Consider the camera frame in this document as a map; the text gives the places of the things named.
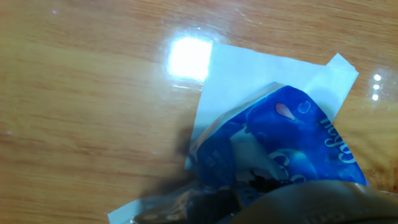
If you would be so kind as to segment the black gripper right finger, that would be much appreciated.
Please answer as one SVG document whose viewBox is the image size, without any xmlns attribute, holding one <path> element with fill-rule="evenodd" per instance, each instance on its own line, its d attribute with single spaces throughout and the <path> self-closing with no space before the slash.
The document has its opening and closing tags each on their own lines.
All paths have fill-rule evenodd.
<svg viewBox="0 0 398 224">
<path fill-rule="evenodd" d="M 260 194 L 266 194 L 273 190 L 292 185 L 293 182 L 290 180 L 277 180 L 275 178 L 265 178 L 264 176 L 257 175 L 254 170 L 250 170 L 254 180 L 249 181 L 249 185 L 255 188 Z"/>
</svg>

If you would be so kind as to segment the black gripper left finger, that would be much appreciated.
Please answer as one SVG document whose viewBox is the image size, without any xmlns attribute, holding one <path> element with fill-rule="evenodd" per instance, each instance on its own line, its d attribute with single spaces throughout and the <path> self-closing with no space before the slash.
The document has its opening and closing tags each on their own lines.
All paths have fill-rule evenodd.
<svg viewBox="0 0 398 224">
<path fill-rule="evenodd" d="M 244 204 L 233 190 L 189 190 L 136 216 L 138 224 L 214 224 L 240 212 Z"/>
</svg>

